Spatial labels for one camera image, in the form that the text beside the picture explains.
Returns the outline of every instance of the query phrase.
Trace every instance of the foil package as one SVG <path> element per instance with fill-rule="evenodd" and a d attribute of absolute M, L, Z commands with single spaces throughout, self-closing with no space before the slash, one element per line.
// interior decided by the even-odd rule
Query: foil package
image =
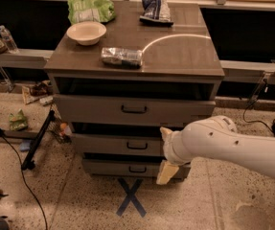
<path fill-rule="evenodd" d="M 131 68 L 142 66 L 143 52 L 123 48 L 102 48 L 101 59 L 106 64 L 124 65 Z"/>

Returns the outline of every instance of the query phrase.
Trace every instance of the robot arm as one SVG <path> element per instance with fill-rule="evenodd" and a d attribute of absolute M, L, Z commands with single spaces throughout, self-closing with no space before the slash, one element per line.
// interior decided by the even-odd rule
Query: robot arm
<path fill-rule="evenodd" d="M 234 122 L 217 116 L 188 124 L 182 131 L 161 127 L 164 161 L 157 184 L 166 184 L 178 166 L 201 156 L 229 161 L 275 179 L 275 138 L 237 133 Z"/>

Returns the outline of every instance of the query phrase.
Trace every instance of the concrete floor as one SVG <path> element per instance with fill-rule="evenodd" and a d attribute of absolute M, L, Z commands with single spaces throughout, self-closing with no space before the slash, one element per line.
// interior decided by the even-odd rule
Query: concrete floor
<path fill-rule="evenodd" d="M 214 115 L 232 118 L 240 133 L 272 136 L 264 125 L 246 123 L 242 107 L 238 100 L 219 99 Z M 21 94 L 0 93 L 1 128 L 9 129 L 9 114 L 19 108 L 28 118 L 28 131 L 36 132 L 50 107 L 24 105 Z M 260 103 L 258 110 L 246 113 L 247 120 L 268 124 L 274 118 L 275 103 Z M 23 159 L 21 141 L 10 142 Z M 34 161 L 36 167 L 24 175 L 43 207 L 49 229 L 275 230 L 275 180 L 234 164 L 196 158 L 184 182 L 158 186 L 143 178 L 135 196 L 144 215 L 132 202 L 117 215 L 126 198 L 118 177 L 85 173 L 71 144 L 60 144 L 47 132 Z M 125 181 L 131 188 L 136 178 L 125 177 Z M 1 140 L 0 188 L 8 195 L 0 200 L 0 216 L 8 217 L 11 229 L 45 229 L 40 208 L 23 183 L 17 155 Z"/>

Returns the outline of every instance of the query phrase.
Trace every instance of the white bowl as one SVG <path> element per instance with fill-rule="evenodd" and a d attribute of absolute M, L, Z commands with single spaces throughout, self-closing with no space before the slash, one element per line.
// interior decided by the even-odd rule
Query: white bowl
<path fill-rule="evenodd" d="M 67 35 L 80 45 L 93 45 L 106 33 L 105 25 L 95 21 L 84 21 L 69 27 Z"/>

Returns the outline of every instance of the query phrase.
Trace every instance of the drawer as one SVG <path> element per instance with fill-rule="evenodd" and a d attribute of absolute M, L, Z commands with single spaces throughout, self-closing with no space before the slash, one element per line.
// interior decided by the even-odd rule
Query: drawer
<path fill-rule="evenodd" d="M 82 166 L 87 173 L 91 174 L 157 177 L 160 162 L 82 159 Z M 189 171 L 190 165 L 182 166 L 173 178 L 184 180 Z"/>
<path fill-rule="evenodd" d="M 76 152 L 163 156 L 163 141 L 159 137 L 74 134 Z"/>
<path fill-rule="evenodd" d="M 187 124 L 212 115 L 214 101 L 55 95 L 62 120 L 100 124 L 160 126 Z"/>

